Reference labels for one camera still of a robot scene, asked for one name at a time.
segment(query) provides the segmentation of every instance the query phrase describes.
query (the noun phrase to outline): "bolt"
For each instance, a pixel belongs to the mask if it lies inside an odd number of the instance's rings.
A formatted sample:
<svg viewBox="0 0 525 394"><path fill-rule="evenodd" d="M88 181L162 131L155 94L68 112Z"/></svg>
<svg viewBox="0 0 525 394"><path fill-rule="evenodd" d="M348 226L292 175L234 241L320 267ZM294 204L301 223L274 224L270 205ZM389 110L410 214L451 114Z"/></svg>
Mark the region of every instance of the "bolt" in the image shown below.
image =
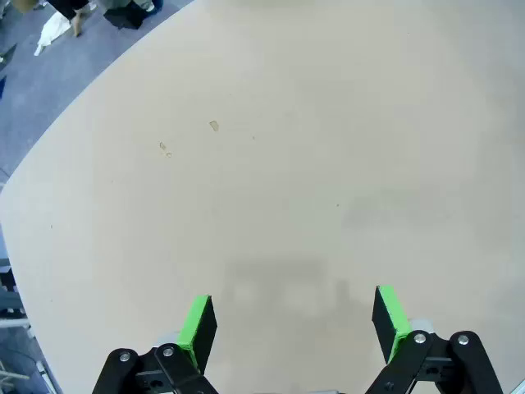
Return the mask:
<svg viewBox="0 0 525 394"><path fill-rule="evenodd" d="M171 355L173 355L173 348L167 347L162 351L162 354L164 355L164 357L170 357Z"/></svg>
<svg viewBox="0 0 525 394"><path fill-rule="evenodd" d="M468 337L466 335L460 335L458 337L458 342L460 345L467 345L468 344Z"/></svg>
<svg viewBox="0 0 525 394"><path fill-rule="evenodd" d="M120 356L119 358L120 358L120 360L121 360L123 363L125 363L127 360L130 359L130 353L127 352L127 351L125 351L125 352L121 353L121 356Z"/></svg>
<svg viewBox="0 0 525 394"><path fill-rule="evenodd" d="M413 339L416 341L416 343L423 343L427 340L427 337L425 337L425 334L416 334Z"/></svg>

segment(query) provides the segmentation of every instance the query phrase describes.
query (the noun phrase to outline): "floor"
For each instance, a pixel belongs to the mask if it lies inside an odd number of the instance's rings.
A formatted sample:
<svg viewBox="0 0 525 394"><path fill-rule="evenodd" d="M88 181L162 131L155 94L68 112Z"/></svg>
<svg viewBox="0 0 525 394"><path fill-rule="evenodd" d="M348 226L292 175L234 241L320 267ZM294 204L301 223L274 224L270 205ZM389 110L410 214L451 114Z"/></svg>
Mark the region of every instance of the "floor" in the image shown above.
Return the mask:
<svg viewBox="0 0 525 394"><path fill-rule="evenodd" d="M34 51L41 29L54 9L46 6L22 15L8 7L0 21L0 53L14 44L16 50L0 71L0 80L7 76L0 99L0 190L33 144L92 80L189 2L166 0L138 30L117 30L97 9L79 38L67 31L38 57Z"/></svg>

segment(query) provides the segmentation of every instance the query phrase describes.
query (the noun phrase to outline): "brown spot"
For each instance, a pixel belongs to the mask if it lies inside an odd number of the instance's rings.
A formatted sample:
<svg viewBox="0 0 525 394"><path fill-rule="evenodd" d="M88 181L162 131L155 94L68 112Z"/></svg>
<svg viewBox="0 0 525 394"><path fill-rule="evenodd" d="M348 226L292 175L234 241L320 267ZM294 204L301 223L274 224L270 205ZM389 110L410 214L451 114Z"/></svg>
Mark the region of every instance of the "brown spot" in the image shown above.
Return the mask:
<svg viewBox="0 0 525 394"><path fill-rule="evenodd" d="M219 131L219 124L216 121L210 121L210 126L213 128L213 131Z"/></svg>

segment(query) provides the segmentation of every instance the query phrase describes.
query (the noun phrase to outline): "table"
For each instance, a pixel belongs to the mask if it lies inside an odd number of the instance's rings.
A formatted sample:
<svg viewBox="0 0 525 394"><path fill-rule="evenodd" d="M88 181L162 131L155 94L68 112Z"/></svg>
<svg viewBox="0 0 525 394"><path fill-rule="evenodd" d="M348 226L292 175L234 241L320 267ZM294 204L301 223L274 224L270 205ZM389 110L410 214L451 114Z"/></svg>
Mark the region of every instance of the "table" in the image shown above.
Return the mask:
<svg viewBox="0 0 525 394"><path fill-rule="evenodd" d="M364 392L380 283L441 336L476 331L510 391L525 144L508 12L197 0L117 59L0 195L64 391L209 293L219 392Z"/></svg>

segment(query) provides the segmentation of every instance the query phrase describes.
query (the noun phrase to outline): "person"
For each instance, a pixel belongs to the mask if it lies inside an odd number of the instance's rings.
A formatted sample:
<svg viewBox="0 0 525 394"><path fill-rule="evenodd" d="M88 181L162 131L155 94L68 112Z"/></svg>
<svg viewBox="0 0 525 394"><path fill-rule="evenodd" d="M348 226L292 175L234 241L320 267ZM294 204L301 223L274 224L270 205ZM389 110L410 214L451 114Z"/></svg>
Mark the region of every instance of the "person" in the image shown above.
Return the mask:
<svg viewBox="0 0 525 394"><path fill-rule="evenodd" d="M49 3L73 26L73 35L78 37L81 32L82 16L89 4L89 0L48 0Z"/></svg>

